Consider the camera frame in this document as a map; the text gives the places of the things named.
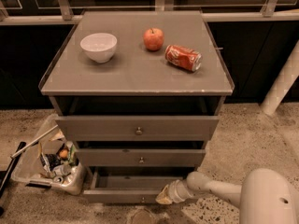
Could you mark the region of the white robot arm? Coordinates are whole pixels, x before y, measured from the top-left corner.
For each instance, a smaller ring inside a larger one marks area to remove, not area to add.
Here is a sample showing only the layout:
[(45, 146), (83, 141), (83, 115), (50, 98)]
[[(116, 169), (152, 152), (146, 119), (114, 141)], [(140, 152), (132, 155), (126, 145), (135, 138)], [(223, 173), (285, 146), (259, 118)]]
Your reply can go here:
[(299, 191), (281, 174), (264, 168), (251, 171), (241, 185), (194, 171), (186, 179), (167, 184), (156, 202), (183, 203), (202, 192), (238, 208), (240, 224), (299, 224)]

